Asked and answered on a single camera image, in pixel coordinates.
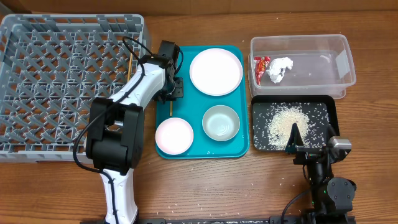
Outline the grey bowl of rice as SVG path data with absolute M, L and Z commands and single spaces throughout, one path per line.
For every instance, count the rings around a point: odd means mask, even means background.
M 202 118 L 205 134 L 215 141 L 229 141 L 240 129 L 240 118 L 234 109 L 226 105 L 209 108 Z

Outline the small white plate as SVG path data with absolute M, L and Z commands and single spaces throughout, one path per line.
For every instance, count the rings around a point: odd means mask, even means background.
M 187 151 L 194 140 L 190 124 L 182 118 L 169 118 L 161 122 L 155 132 L 158 148 L 169 155 L 179 155 Z

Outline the white tissue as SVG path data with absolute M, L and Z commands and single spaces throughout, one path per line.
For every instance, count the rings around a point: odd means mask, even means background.
M 266 72 L 271 81 L 278 84 L 282 81 L 285 71 L 287 69 L 291 70 L 293 64 L 294 62 L 288 57 L 276 58 L 271 62 Z

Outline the large white plate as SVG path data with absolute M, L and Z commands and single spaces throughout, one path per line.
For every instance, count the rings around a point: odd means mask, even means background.
M 243 66 L 232 52 L 221 48 L 201 51 L 190 64 L 193 85 L 210 96 L 224 96 L 233 92 L 243 79 Z

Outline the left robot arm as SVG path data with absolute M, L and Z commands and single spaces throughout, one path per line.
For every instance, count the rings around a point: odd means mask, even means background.
M 152 100 L 183 97 L 183 80 L 176 76 L 182 61 L 180 47 L 164 40 L 156 54 L 148 51 L 138 59 L 136 73 L 118 92 L 91 103 L 85 149 L 103 180 L 104 223 L 139 219 L 133 172 L 144 148 L 144 110 Z

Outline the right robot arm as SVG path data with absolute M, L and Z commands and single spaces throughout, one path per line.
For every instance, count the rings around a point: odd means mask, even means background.
M 303 173 L 310 188 L 294 197 L 284 208 L 280 216 L 281 223 L 331 223 L 355 224 L 354 216 L 348 212 L 353 209 L 356 184 L 343 177 L 335 177 L 331 165 L 343 161 L 352 150 L 347 139 L 336 135 L 332 125 L 328 125 L 330 139 L 321 148 L 305 148 L 297 124 L 292 130 L 285 150 L 295 154 L 295 165 L 303 166 Z M 312 197 L 313 208 L 299 218 L 288 220 L 285 215 L 288 208 L 306 194 Z

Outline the red snack wrapper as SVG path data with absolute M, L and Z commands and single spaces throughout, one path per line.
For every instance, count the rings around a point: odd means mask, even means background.
M 266 68 L 271 62 L 270 57 L 254 57 L 254 63 L 255 63 L 255 78 L 256 78 L 256 83 L 260 86 L 261 85 L 261 79 L 266 71 Z

